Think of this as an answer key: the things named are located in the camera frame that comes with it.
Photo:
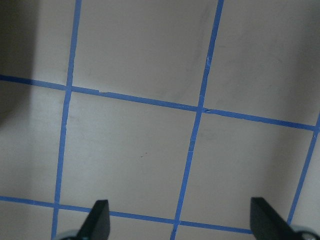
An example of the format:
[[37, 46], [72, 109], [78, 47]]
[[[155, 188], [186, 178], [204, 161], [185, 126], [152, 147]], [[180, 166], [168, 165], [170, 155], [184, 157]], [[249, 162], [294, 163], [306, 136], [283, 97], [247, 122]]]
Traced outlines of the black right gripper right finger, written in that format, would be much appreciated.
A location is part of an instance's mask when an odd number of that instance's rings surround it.
[[302, 240], [262, 197], [250, 199], [250, 230], [256, 240]]

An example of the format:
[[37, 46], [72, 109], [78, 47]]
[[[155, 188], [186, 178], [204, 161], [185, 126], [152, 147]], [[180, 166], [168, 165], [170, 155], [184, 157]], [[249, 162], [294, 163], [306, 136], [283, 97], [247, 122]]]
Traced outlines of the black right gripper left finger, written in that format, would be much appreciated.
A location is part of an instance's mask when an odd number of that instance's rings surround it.
[[76, 240], [107, 240], [111, 231], [108, 200], [97, 200], [80, 230]]

